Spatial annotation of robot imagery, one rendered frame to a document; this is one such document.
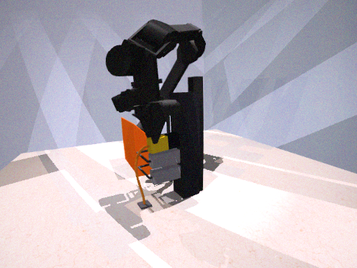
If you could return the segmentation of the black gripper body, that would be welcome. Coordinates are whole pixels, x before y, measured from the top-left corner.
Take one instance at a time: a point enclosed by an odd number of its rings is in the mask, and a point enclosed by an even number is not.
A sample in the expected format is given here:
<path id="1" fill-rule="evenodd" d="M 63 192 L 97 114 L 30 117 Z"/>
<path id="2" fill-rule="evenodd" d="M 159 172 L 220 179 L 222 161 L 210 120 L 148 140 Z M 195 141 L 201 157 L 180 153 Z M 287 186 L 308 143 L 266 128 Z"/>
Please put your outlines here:
<path id="1" fill-rule="evenodd" d="M 143 86 L 143 90 L 146 95 L 147 105 L 140 106 L 139 103 L 126 110 L 131 112 L 134 110 L 135 114 L 146 112 L 148 117 L 158 118 L 170 115 L 181 114 L 181 104 L 177 100 L 164 100 L 160 97 L 160 85 L 163 83 L 163 79 L 159 79 L 158 75 L 143 75 L 133 77 L 131 85 L 137 88 L 139 83 Z"/>

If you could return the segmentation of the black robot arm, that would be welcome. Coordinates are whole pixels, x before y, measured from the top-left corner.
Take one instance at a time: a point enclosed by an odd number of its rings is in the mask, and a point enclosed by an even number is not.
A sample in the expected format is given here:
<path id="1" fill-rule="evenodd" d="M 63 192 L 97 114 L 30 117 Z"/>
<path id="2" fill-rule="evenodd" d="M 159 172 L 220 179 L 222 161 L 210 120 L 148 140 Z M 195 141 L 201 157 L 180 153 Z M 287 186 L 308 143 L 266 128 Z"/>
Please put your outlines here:
<path id="1" fill-rule="evenodd" d="M 122 45 L 116 45 L 106 56 L 107 70 L 113 76 L 158 75 L 157 58 L 169 54 L 179 44 L 177 59 L 160 90 L 160 97 L 166 100 L 165 93 L 173 93 L 189 64 L 198 60 L 205 49 L 205 41 L 200 28 L 191 23 L 166 24 L 150 20 L 137 30 Z M 147 105 L 141 83 L 122 91 L 112 98 L 116 111 L 124 112 L 139 103 Z"/>

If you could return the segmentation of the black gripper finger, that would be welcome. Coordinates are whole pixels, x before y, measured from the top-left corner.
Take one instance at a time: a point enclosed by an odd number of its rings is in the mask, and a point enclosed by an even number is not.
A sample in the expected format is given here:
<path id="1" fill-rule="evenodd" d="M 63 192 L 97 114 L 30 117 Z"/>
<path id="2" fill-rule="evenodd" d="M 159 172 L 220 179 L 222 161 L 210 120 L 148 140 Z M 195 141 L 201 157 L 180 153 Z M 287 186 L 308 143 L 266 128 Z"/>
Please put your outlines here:
<path id="1" fill-rule="evenodd" d="M 145 135 L 146 135 L 146 138 L 150 138 L 150 132 L 149 132 L 149 129 L 148 129 L 148 124 L 146 123 L 146 121 L 144 119 L 141 118 L 141 116 L 145 116 L 147 115 L 146 112 L 144 113 L 140 113 L 140 114 L 132 114 L 133 117 L 136 117 L 137 119 L 140 120 L 142 126 L 143 126 L 143 129 L 145 131 Z"/>
<path id="2" fill-rule="evenodd" d="M 141 116 L 141 118 L 144 119 L 146 121 L 146 123 L 148 124 L 148 129 L 149 129 L 150 137 L 151 137 L 153 144 L 158 143 L 158 140 L 161 136 L 163 126 L 165 125 L 165 122 L 166 122 L 168 116 L 151 118 L 151 117 L 148 117 L 147 115 L 145 115 L 145 116 Z"/>

